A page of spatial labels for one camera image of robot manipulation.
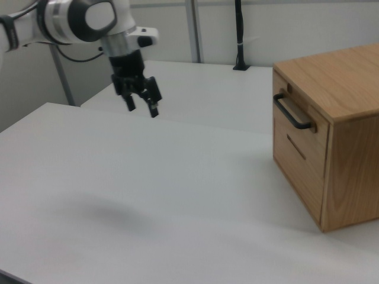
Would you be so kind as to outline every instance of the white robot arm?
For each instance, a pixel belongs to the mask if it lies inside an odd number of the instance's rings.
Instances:
[[[118,95],[135,109],[133,93],[143,98],[152,117],[162,99],[155,78],[143,76],[140,49],[158,40],[155,28],[136,27],[129,0],[36,0],[24,10],[0,16],[0,66],[4,52],[26,44],[56,45],[100,40],[109,57]]]

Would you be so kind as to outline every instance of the white table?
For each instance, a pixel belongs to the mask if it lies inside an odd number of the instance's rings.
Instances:
[[[46,104],[0,134],[0,269],[33,284],[378,283],[379,221],[320,233],[271,140]]]
[[[144,74],[154,76],[163,99],[156,119],[272,133],[272,68],[178,62],[145,62]],[[145,102],[134,96],[137,109],[129,112],[113,85],[82,107],[149,117]]]

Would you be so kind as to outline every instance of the white wall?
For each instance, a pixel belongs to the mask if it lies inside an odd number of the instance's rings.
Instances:
[[[10,14],[27,3],[2,0],[0,13]],[[5,53],[0,71],[0,131],[46,102],[67,104],[49,47],[32,44]]]
[[[205,63],[235,64],[233,5],[199,0]],[[243,5],[246,62],[273,62],[379,41],[379,3]]]
[[[132,9],[137,25],[155,27],[160,34],[156,46],[142,50],[144,60],[192,61],[184,0],[133,0],[131,3],[138,3],[137,8]],[[144,6],[160,3],[168,5]],[[100,43],[77,44],[62,47],[62,50],[73,58],[86,59],[98,54],[97,48],[100,46]],[[111,83],[111,66],[105,56],[89,63],[73,63],[61,57],[61,62],[76,105],[81,105]]]

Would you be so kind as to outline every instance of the black metal handle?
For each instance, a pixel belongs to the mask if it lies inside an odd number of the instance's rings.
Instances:
[[[298,122],[288,111],[287,109],[284,107],[284,105],[282,105],[280,103],[280,99],[283,99],[284,98],[284,94],[283,93],[279,93],[277,95],[274,95],[274,104],[280,109],[280,111],[285,115],[285,117],[288,118],[288,120],[290,121],[290,123],[292,123],[293,126],[295,126],[295,128],[297,129],[309,129],[309,128],[312,128],[312,123],[311,122],[305,122],[305,123],[301,123],[301,122]]]

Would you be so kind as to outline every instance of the wooden box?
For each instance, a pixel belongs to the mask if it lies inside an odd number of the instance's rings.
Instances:
[[[274,65],[274,160],[322,231],[379,217],[379,44]]]

